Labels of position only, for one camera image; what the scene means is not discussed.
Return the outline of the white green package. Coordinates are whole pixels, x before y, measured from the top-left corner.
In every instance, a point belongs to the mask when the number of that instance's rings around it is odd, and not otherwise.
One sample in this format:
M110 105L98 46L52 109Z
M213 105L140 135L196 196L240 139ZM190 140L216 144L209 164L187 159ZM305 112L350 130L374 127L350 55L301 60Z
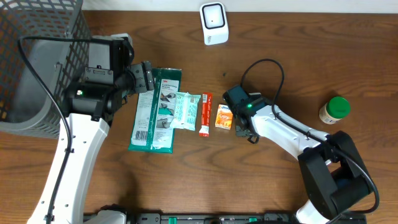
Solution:
M182 71L155 68L155 88L138 96L136 116L131 134L130 151L173 153L176 93L180 90Z

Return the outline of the red stick packet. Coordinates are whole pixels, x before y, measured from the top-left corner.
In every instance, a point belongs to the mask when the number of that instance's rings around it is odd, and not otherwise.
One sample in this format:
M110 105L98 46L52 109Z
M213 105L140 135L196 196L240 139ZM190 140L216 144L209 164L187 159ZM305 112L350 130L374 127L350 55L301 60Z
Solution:
M201 111L201 128L199 135L208 137L210 135L210 116L211 116L211 104L213 95L208 92L202 94L202 111Z

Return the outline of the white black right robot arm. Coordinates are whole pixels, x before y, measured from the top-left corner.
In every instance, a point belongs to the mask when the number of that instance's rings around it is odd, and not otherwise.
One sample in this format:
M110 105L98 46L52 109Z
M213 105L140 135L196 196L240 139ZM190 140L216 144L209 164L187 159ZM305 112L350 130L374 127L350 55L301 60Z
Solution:
M249 142L267 138L298 161L308 195L307 203L296 213L300 223L334 223L358 214L350 208L370 194L375 204L361 213L377 209L377 187L350 135L309 128L262 96L232 97L228 105L238 125L252 133Z

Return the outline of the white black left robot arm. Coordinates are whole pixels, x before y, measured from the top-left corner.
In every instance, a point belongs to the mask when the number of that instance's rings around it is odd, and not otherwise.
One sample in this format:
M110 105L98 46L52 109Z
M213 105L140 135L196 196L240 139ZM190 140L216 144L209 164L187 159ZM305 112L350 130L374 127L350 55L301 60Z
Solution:
M154 89L149 61L84 66L63 92L49 176L29 223L83 223L88 186L114 114L128 95Z

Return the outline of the mint green wipes pack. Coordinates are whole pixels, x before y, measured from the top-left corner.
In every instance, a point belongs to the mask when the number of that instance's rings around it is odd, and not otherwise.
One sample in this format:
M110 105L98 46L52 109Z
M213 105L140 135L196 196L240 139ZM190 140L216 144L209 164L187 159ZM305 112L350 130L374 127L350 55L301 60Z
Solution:
M176 93L174 117L170 124L173 129L195 130L198 103L200 95L192 95L188 92Z

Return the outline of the orange tissue packet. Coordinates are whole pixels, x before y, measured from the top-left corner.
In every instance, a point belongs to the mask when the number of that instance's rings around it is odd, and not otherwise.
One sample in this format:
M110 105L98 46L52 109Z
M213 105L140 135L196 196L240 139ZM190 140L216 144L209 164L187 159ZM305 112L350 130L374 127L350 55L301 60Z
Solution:
M221 129L231 129L233 113L227 105L219 105L216 114L215 127Z

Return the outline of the green lidded white canister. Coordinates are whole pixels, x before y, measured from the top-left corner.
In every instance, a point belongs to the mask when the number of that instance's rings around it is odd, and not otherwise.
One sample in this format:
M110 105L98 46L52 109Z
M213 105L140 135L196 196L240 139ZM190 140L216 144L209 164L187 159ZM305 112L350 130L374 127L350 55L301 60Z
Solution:
M326 124L335 124L347 117L351 112L351 105L348 100L341 96L333 97L319 110L319 118Z

